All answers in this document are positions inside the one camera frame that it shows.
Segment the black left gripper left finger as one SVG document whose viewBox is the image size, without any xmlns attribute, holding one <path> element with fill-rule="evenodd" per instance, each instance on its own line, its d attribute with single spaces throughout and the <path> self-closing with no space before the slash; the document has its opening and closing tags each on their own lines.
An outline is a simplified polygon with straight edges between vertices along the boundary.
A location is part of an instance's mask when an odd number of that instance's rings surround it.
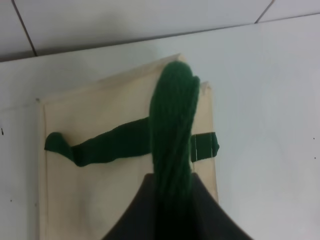
<svg viewBox="0 0 320 240">
<path fill-rule="evenodd" d="M 154 175 L 144 176 L 132 202 L 104 240 L 154 240 L 156 222 Z"/>
</svg>

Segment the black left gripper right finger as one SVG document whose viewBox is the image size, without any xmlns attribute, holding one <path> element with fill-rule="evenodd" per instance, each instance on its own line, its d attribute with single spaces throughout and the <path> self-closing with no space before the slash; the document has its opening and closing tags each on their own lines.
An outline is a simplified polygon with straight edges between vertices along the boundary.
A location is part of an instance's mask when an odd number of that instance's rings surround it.
<svg viewBox="0 0 320 240">
<path fill-rule="evenodd" d="M 200 177 L 192 174 L 193 222 L 198 240 L 250 240 L 211 196 Z"/>
</svg>

